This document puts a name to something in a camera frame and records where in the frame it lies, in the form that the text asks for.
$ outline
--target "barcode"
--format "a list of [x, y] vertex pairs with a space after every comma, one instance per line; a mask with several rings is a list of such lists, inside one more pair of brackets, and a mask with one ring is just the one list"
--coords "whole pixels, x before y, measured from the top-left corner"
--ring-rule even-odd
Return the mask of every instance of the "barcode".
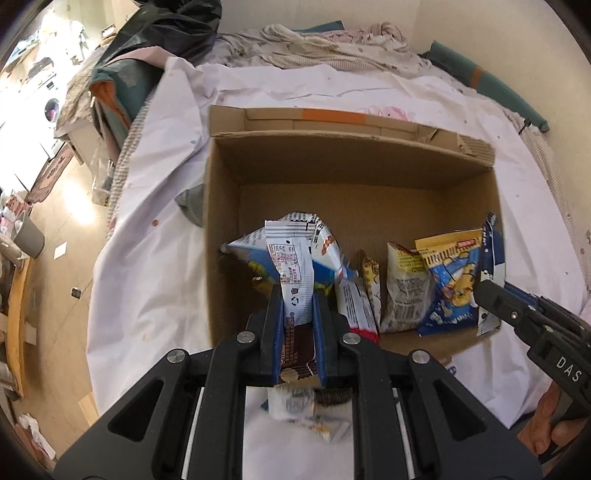
[[406, 305], [404, 303], [394, 304], [394, 318], [397, 320], [413, 320], [414, 305]]

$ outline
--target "black plastic bag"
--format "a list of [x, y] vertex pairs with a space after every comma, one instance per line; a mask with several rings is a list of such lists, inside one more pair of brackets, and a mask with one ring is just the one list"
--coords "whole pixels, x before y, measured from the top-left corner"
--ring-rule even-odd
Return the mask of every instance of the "black plastic bag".
[[100, 67], [119, 55], [159, 46], [195, 64], [207, 54], [222, 17], [220, 0], [152, 0], [117, 33], [98, 61]]

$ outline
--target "human hand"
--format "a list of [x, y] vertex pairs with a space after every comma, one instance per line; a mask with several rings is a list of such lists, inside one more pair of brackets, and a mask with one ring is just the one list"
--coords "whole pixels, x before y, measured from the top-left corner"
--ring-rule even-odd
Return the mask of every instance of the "human hand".
[[535, 455], [541, 455], [550, 446], [550, 441], [563, 447], [583, 430], [587, 419], [563, 420], [554, 428], [550, 425], [552, 414], [558, 406], [560, 387], [552, 382], [548, 391], [538, 402], [533, 418], [519, 432], [517, 438]]

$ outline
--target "cardboard box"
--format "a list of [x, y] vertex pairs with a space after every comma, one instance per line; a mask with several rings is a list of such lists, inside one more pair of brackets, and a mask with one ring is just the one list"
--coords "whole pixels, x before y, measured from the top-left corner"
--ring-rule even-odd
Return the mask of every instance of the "cardboard box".
[[[264, 308], [224, 266], [220, 246], [265, 220], [318, 214], [349, 259], [362, 248], [380, 263], [385, 285], [388, 241], [413, 248], [417, 238], [481, 226], [488, 211], [500, 219], [494, 151], [464, 135], [360, 113], [224, 106], [212, 107], [210, 134], [204, 218], [214, 345]], [[382, 335], [381, 345], [445, 360], [482, 338], [476, 329], [404, 332]]]

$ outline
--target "nutrition label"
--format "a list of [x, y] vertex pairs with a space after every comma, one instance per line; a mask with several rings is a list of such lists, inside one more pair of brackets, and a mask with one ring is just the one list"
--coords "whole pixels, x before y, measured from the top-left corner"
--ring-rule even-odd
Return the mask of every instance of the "nutrition label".
[[269, 244], [269, 253], [281, 283], [301, 283], [300, 264], [294, 245]]

